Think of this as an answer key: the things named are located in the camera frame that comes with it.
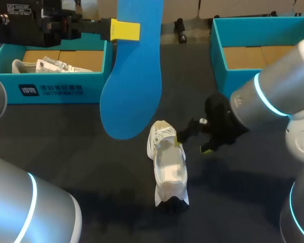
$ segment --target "robotic arm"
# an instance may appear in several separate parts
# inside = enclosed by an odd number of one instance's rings
[[[140,24],[83,19],[62,9],[61,0],[0,0],[0,43],[52,47],[62,39],[81,38],[81,33],[99,34],[106,41],[138,41]]]
[[[192,119],[177,134],[178,142],[203,132],[211,138],[201,146],[201,152],[216,151],[265,122],[287,116],[290,119],[286,129],[287,147],[304,162],[304,40],[229,99],[221,94],[210,96],[205,102],[205,113],[207,119]]]

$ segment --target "shoe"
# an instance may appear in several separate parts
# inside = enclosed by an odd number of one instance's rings
[[[37,63],[22,62],[18,59],[12,63],[12,73],[45,73],[45,72],[92,72],[91,70],[72,67],[61,61],[48,57],[38,59]]]
[[[175,129],[166,121],[155,122],[147,140],[147,156],[154,161],[155,204],[177,197],[189,205],[186,155],[178,145]]]

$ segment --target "shoelace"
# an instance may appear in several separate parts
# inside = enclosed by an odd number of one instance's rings
[[[157,145],[157,142],[164,138],[164,137],[169,137],[169,136],[175,136],[176,133],[173,128],[168,127],[168,128],[161,128],[157,129],[154,137],[153,137],[153,145],[154,147]]]

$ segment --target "cardboard box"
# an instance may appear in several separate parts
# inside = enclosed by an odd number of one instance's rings
[[[23,62],[36,63],[38,59],[49,57],[65,62],[73,67],[80,67],[93,72],[101,72],[103,51],[26,51]]]
[[[261,47],[267,65],[271,65],[290,52],[294,46]]]
[[[43,59],[44,57],[49,57],[53,60],[58,60],[59,56],[60,56],[60,51],[39,51],[39,50],[26,51],[22,61],[37,63],[38,59]]]
[[[263,69],[285,56],[294,46],[224,47],[229,69]]]
[[[65,62],[73,67],[101,72],[103,51],[61,51],[59,61]]]
[[[229,69],[266,67],[261,47],[225,47],[223,50]]]

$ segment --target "gray robot arm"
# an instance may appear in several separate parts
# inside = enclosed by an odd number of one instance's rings
[[[201,146],[201,152],[215,151],[263,123],[288,117],[287,147],[304,162],[304,40],[232,93],[230,99],[219,93],[207,98],[205,113],[206,122],[192,119],[177,133],[178,142],[203,132],[211,138]]]
[[[287,147],[304,162],[304,40],[235,91],[230,104],[239,122],[250,130],[289,117]]]

